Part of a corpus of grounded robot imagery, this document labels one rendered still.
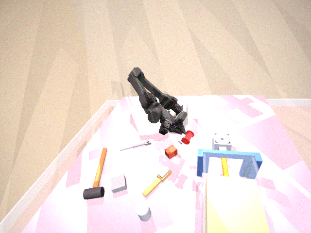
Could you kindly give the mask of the mallet with dark grey head and wooden handle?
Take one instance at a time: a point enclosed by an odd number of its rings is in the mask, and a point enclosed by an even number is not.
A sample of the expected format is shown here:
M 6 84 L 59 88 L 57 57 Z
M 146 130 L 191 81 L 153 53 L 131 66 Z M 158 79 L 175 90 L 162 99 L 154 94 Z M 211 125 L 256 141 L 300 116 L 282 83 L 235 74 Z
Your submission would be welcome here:
M 92 186 L 93 188 L 85 189 L 83 191 L 84 200 L 94 199 L 94 198 L 102 198 L 104 196 L 104 187 L 103 186 L 98 187 L 98 186 L 99 186 L 99 182 L 100 182 L 100 178 L 101 178 L 101 172 L 103 169 L 106 152 L 107 152 L 107 148 L 103 148 L 103 151 L 102 151 L 102 154 L 100 157 L 100 161 L 98 164 L 98 170 L 97 170 L 95 180 L 94 180 L 94 183 Z

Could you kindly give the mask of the grey cylinder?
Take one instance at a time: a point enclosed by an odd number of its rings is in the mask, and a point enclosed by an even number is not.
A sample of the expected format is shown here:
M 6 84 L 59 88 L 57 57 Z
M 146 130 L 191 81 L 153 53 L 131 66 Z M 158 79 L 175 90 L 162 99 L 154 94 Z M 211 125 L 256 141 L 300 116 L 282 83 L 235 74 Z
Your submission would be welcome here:
M 151 210 L 148 206 L 148 204 L 144 201 L 141 201 L 137 206 L 136 206 L 136 213 L 139 216 L 139 218 L 143 221 L 146 222 L 151 218 Z

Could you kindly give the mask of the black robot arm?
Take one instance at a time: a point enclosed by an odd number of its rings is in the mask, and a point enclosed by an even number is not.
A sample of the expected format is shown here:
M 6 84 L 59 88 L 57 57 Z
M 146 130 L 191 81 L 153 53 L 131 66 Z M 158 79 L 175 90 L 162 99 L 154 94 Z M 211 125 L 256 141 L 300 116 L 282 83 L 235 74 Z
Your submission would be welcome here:
M 145 78 L 144 73 L 138 67 L 133 68 L 127 80 L 139 95 L 139 102 L 151 123 L 158 123 L 166 110 L 169 111 L 172 109 L 176 113 L 176 116 L 183 111 L 183 105 L 181 106 L 177 103 L 178 99 L 176 97 L 162 93 Z M 159 102 L 157 102 L 156 97 L 159 99 Z M 172 122 L 165 118 L 163 120 L 163 122 L 160 121 L 159 133 L 165 135 L 169 132 Z

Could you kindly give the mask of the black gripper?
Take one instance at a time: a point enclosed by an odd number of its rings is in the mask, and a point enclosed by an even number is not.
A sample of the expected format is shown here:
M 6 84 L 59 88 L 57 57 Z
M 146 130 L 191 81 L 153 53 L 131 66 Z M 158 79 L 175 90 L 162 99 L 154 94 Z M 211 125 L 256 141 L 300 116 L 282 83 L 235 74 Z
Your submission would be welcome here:
M 163 118 L 168 119 L 172 122 L 172 125 L 170 125 L 169 127 L 169 133 L 170 132 L 175 132 L 178 133 L 180 135 L 185 134 L 186 135 L 186 130 L 184 128 L 183 125 L 183 121 L 185 120 L 185 118 L 187 117 L 188 113 L 186 113 L 185 111 L 182 111 L 177 117 L 176 116 L 172 116 L 170 114 L 170 110 L 166 111 L 162 117 L 160 118 L 160 121 L 164 121 Z

